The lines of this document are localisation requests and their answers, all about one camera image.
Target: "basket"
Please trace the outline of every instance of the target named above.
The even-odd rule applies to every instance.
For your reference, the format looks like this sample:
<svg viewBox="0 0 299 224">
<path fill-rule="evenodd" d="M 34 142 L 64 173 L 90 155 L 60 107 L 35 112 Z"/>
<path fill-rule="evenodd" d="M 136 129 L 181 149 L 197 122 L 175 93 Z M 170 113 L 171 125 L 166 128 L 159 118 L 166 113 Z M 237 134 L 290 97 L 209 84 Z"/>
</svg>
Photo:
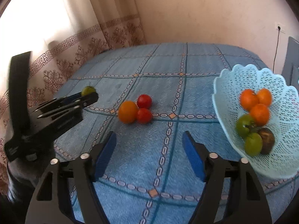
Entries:
<svg viewBox="0 0 299 224">
<path fill-rule="evenodd" d="M 251 157 L 245 153 L 244 141 L 235 131 L 237 119 L 247 113 L 239 103 L 240 93 L 250 88 L 257 92 L 267 88 L 272 93 L 271 118 L 265 126 L 275 136 L 269 155 Z M 232 147 L 246 157 L 254 170 L 264 176 L 281 179 L 293 177 L 299 169 L 299 97 L 293 86 L 287 86 L 281 75 L 268 68 L 235 65 L 232 71 L 222 70 L 214 80 L 212 96 L 219 122 Z"/>
</svg>

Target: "blue bedspread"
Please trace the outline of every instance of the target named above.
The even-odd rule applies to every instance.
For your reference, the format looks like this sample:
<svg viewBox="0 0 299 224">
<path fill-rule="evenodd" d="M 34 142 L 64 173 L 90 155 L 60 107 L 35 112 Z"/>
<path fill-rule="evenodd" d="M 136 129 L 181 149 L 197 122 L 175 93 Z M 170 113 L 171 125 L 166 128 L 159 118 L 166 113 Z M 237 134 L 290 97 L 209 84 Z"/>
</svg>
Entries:
<svg viewBox="0 0 299 224">
<path fill-rule="evenodd" d="M 105 175 L 94 184 L 111 224 L 187 223 L 204 184 L 195 177 L 182 147 L 188 130 L 197 142 L 223 158 L 239 160 L 217 120 L 211 94 L 213 80 L 235 64 L 266 65 L 243 48 L 195 43 L 144 45 L 102 53 L 86 62 L 55 97 L 94 86 L 97 103 L 83 111 L 83 121 L 55 143 L 61 161 L 76 158 L 100 143 L 109 131 L 117 135 Z M 148 125 L 119 122 L 116 111 L 124 100 L 140 94 L 152 97 L 153 121 Z M 259 176 L 275 221 L 288 206 L 298 186 L 295 179 Z M 226 179 L 216 220 L 225 208 Z M 78 220 L 84 221 L 76 190 L 71 199 Z"/>
</svg>

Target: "beige wall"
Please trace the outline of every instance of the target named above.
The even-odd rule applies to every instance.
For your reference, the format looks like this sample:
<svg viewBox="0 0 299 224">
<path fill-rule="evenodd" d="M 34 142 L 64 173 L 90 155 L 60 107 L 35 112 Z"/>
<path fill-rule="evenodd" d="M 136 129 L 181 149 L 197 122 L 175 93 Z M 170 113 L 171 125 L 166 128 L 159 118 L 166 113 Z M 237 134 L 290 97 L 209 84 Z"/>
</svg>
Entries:
<svg viewBox="0 0 299 224">
<path fill-rule="evenodd" d="M 299 39 L 299 22 L 285 0 L 135 0 L 147 43 L 206 42 L 244 47 L 281 73 L 288 37 Z"/>
</svg>

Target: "floral curtain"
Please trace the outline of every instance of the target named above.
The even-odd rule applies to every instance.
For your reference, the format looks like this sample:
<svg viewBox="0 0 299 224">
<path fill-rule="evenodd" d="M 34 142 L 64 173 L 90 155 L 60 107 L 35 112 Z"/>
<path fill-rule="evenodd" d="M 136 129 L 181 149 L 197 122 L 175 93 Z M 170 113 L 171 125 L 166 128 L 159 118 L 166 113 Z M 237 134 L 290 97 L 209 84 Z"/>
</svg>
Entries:
<svg viewBox="0 0 299 224">
<path fill-rule="evenodd" d="M 32 51 L 28 107 L 53 97 L 88 59 L 144 44 L 134 0 L 11 0 L 0 17 L 0 191 L 7 191 L 3 150 L 9 121 L 10 58 Z"/>
</svg>

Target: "scalloped basket rim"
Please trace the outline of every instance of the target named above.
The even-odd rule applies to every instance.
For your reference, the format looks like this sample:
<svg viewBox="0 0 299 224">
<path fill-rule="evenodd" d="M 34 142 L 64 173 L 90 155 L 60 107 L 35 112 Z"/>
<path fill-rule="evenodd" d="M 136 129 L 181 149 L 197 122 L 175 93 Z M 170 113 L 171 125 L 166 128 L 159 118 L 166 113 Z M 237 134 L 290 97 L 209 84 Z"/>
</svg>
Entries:
<svg viewBox="0 0 299 224">
<path fill-rule="evenodd" d="M 298 91 L 297 91 L 297 89 L 296 89 L 294 86 L 287 86 L 287 84 L 286 84 L 286 80 L 284 79 L 283 76 L 278 75 L 278 74 L 273 74 L 272 71 L 271 71 L 270 69 L 268 69 L 268 68 L 262 68 L 261 70 L 258 70 L 258 68 L 257 68 L 255 65 L 253 65 L 253 64 L 248 64 L 248 65 L 246 65 L 246 66 L 243 66 L 243 65 L 241 65 L 241 64 L 236 64 L 236 65 L 234 65 L 234 67 L 232 68 L 231 71 L 230 71 L 229 69 L 223 69 L 223 70 L 221 71 L 220 75 L 214 79 L 214 82 L 213 82 L 214 93 L 212 94 L 212 101 L 213 101 L 213 107 L 214 107 L 215 113 L 216 113 L 216 115 L 217 115 L 217 117 L 218 117 L 218 120 L 219 120 L 219 123 L 220 123 L 220 125 L 221 125 L 221 127 L 222 127 L 222 129 L 223 129 L 223 131 L 224 131 L 224 133 L 225 133 L 225 135 L 226 135 L 226 137 L 227 137 L 229 143 L 230 143 L 231 146 L 233 147 L 233 149 L 235 149 L 236 152 L 240 154 L 240 156 L 247 158 L 247 159 L 249 160 L 250 164 L 252 165 L 253 169 L 254 169 L 256 172 L 262 174 L 263 176 L 266 176 L 266 177 L 269 177 L 269 178 L 273 178 L 273 179 L 277 179 L 277 178 L 278 178 L 278 179 L 281 179 L 281 178 L 286 178 L 286 179 L 288 179 L 288 178 L 292 178 L 292 177 L 294 177 L 294 176 L 297 174 L 298 170 L 299 170 L 299 166 L 297 167 L 296 170 L 294 170 L 294 173 L 291 174 L 291 175 L 280 175 L 279 177 L 277 177 L 277 176 L 273 176 L 273 175 L 268 175 L 267 173 L 264 173 L 264 172 L 259 171 L 258 167 L 256 167 L 256 165 L 255 165 L 254 163 L 251 162 L 250 158 L 248 158 L 248 156 L 247 156 L 246 154 L 244 154 L 243 152 L 241 152 L 241 151 L 238 149 L 238 147 L 236 147 L 235 144 L 232 143 L 233 141 L 232 141 L 232 139 L 231 139 L 229 133 L 227 132 L 227 130 L 226 130 L 226 128 L 225 128 L 225 126 L 224 126 L 224 124 L 223 124 L 223 122 L 222 122 L 222 120 L 221 120 L 221 117 L 219 116 L 218 109 L 217 109 L 217 107 L 216 107 L 216 102 L 215 102 L 215 94 L 217 93 L 217 89 L 216 89 L 216 82 L 217 82 L 217 80 L 218 80 L 219 78 L 221 78 L 221 77 L 223 76 L 224 73 L 228 73 L 228 74 L 233 73 L 233 72 L 236 71 L 237 68 L 253 68 L 253 69 L 255 69 L 255 71 L 267 71 L 267 72 L 270 72 L 270 73 L 271 73 L 271 76 L 272 76 L 273 78 L 277 78 L 277 77 L 278 77 L 278 78 L 281 78 L 281 79 L 283 80 L 283 84 L 284 84 L 285 88 L 287 88 L 287 89 L 290 89 L 290 88 L 291 88 L 291 89 L 293 89 L 293 90 L 295 90 L 295 91 L 297 92 L 297 94 L 296 94 L 296 98 L 297 98 L 297 101 L 299 102 L 299 95 L 298 95 Z"/>
</svg>

